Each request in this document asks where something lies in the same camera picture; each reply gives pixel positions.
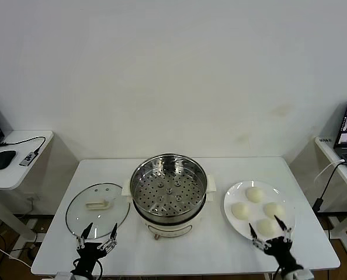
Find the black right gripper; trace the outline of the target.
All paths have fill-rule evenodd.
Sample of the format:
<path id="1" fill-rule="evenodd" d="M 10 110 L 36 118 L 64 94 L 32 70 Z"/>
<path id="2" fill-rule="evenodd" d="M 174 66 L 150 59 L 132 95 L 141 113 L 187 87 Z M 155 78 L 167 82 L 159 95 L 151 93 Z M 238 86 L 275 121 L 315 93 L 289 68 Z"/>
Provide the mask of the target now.
<path id="1" fill-rule="evenodd" d="M 282 272 L 302 270 L 303 267 L 297 263 L 296 259 L 290 252 L 293 245 L 292 228 L 287 227 L 287 225 L 278 216 L 274 215 L 274 218 L 282 230 L 282 235 L 274 239 L 263 241 L 258 238 L 255 230 L 249 223 L 252 244 L 261 251 L 264 251 L 265 254 L 274 256 Z"/>

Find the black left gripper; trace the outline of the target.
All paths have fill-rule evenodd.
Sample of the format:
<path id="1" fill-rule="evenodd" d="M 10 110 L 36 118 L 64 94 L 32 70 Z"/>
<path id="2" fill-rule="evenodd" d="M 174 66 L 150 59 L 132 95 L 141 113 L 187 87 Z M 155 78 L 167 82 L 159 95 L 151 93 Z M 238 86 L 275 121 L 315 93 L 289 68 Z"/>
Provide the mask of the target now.
<path id="1" fill-rule="evenodd" d="M 109 238 L 101 243 L 85 242 L 92 229 L 91 222 L 77 237 L 77 253 L 79 258 L 74 261 L 75 268 L 71 271 L 74 275 L 92 275 L 96 264 L 100 267 L 100 274 L 103 274 L 103 267 L 100 259 L 106 257 L 107 251 L 112 251 L 117 245 L 117 223 L 115 223 Z"/>

